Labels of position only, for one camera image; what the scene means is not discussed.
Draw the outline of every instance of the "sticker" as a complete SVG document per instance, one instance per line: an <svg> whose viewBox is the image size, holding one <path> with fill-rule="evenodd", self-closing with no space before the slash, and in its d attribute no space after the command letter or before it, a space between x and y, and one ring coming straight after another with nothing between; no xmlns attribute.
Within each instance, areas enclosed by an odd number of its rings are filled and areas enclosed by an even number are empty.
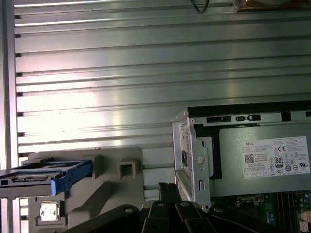
<svg viewBox="0 0 311 233"><path fill-rule="evenodd" d="M310 173L306 137L246 141L242 158L244 178Z"/></svg>

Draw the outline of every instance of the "blue drive tray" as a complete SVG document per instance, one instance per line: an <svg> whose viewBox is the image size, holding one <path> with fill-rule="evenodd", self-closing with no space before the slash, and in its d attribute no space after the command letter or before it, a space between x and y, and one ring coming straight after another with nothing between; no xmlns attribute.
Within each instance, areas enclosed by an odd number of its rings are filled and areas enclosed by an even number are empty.
<svg viewBox="0 0 311 233"><path fill-rule="evenodd" d="M20 192L21 188L41 186L46 195L55 196L71 189L84 177L92 175L91 161L60 161L30 163L8 170L0 170L0 192Z"/></svg>

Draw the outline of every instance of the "ribbed metal panel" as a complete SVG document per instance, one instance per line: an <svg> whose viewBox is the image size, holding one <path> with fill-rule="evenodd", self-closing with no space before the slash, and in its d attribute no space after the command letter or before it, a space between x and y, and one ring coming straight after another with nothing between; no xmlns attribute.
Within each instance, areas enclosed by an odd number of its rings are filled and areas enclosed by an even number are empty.
<svg viewBox="0 0 311 233"><path fill-rule="evenodd" d="M185 106L309 99L311 13L231 5L17 5L19 152L139 146L152 199L173 182L170 119Z"/></svg>

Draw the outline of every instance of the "barcode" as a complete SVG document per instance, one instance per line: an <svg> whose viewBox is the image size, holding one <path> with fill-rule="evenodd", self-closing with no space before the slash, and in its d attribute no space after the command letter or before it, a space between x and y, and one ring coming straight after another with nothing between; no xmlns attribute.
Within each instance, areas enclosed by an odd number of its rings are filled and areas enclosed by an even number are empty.
<svg viewBox="0 0 311 233"><path fill-rule="evenodd" d="M246 154L245 157L245 163L246 164L252 164L254 163L254 155L253 154Z"/></svg>

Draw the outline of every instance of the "motherboard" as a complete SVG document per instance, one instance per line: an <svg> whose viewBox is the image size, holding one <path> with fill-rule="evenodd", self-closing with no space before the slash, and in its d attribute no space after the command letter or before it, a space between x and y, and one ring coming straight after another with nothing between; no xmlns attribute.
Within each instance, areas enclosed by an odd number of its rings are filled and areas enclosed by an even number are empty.
<svg viewBox="0 0 311 233"><path fill-rule="evenodd" d="M310 191L261 193L212 198L212 203L286 228L293 233L311 232Z"/></svg>

